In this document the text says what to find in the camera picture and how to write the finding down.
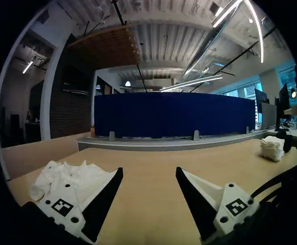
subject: wooden slat panel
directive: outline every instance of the wooden slat panel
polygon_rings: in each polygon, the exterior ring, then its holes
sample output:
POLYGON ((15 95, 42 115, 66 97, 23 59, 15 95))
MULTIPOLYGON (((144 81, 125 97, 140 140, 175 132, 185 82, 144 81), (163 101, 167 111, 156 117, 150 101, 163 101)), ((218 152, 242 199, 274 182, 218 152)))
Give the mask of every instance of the wooden slat panel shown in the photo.
POLYGON ((135 65, 140 60, 131 26, 114 27, 81 38, 68 47, 94 69, 135 65))

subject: light wood tabletop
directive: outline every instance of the light wood tabletop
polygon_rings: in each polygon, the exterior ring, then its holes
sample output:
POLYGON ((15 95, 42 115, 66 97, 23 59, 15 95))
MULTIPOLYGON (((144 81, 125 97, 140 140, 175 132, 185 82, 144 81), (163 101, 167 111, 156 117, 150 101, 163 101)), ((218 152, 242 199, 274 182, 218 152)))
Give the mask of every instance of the light wood tabletop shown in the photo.
MULTIPOLYGON (((251 194, 297 164, 294 147, 278 163, 259 154, 259 140, 253 139, 187 151, 88 148, 59 162, 80 165, 87 160, 87 164, 94 163, 105 171, 123 167, 124 178, 100 231, 100 244, 198 245, 199 232, 175 177, 176 167, 220 186, 235 182, 251 194)), ((37 169, 8 182, 20 205, 31 200, 29 187, 40 172, 37 169)))

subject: white cloth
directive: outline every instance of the white cloth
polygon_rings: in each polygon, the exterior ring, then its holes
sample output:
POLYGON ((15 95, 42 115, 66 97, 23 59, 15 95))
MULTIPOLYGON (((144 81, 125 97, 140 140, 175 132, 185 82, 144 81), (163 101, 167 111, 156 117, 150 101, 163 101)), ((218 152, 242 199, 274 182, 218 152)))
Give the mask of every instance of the white cloth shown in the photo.
POLYGON ((284 155, 284 140, 274 136, 267 136, 260 140, 262 156, 272 159, 275 162, 281 160, 284 155))
POLYGON ((30 197, 38 201, 57 189, 61 181, 73 183, 78 200, 84 201, 94 188, 110 178, 110 173, 105 172, 94 164, 86 165, 86 161, 80 166, 71 166, 67 162, 56 163, 50 161, 41 174, 31 185, 30 197))

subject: blue partition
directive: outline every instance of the blue partition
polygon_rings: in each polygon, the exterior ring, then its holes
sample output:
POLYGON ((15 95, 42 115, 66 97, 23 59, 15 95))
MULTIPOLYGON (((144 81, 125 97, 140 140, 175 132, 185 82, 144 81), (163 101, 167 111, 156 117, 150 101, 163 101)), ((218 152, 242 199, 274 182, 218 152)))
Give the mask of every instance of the blue partition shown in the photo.
POLYGON ((95 134, 116 137, 245 133, 255 127, 253 100, 198 93, 129 93, 95 96, 95 134))

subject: white column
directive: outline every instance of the white column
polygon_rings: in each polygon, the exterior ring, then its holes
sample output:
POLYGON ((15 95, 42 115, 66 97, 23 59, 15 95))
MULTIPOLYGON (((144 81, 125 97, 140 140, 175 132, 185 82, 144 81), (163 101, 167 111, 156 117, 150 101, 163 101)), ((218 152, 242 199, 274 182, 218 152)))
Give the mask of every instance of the white column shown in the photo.
POLYGON ((263 92, 267 94, 270 104, 274 105, 274 97, 279 97, 281 89, 277 72, 272 69, 266 71, 259 76, 263 88, 263 92))
POLYGON ((238 88, 237 91, 238 91, 238 97, 239 98, 245 98, 245 91, 244 91, 243 87, 238 88))
POLYGON ((54 47, 47 72, 44 78, 44 84, 41 97, 40 108, 40 130, 41 139, 50 140, 50 100, 55 70, 64 49, 64 46, 76 26, 67 14, 55 3, 52 2, 49 9, 49 19, 41 24, 35 22, 31 30, 45 43, 54 47))

